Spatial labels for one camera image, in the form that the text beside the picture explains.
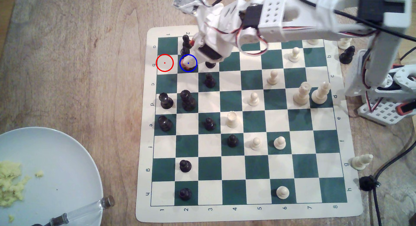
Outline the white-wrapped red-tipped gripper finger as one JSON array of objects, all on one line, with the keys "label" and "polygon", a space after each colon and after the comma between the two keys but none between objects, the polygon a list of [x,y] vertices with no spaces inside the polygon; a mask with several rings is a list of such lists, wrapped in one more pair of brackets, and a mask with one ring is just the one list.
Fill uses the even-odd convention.
[{"label": "white-wrapped red-tipped gripper finger", "polygon": [[203,62],[203,56],[199,54],[183,55],[183,67],[195,67]]},{"label": "white-wrapped red-tipped gripper finger", "polygon": [[192,40],[190,41],[192,47],[201,47],[204,45],[204,33],[197,32],[195,35],[192,36]]}]

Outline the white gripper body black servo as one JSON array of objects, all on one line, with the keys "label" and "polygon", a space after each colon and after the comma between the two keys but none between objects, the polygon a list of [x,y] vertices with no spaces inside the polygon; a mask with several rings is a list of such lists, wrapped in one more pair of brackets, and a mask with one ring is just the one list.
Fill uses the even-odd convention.
[{"label": "white gripper body black servo", "polygon": [[[246,55],[258,56],[268,50],[268,42],[258,30],[263,4],[244,0],[224,6],[199,6],[195,12],[198,32],[204,33],[204,45],[195,47],[195,54],[204,62],[222,62],[237,48]],[[244,44],[263,43],[264,49],[255,53],[242,50]]]}]

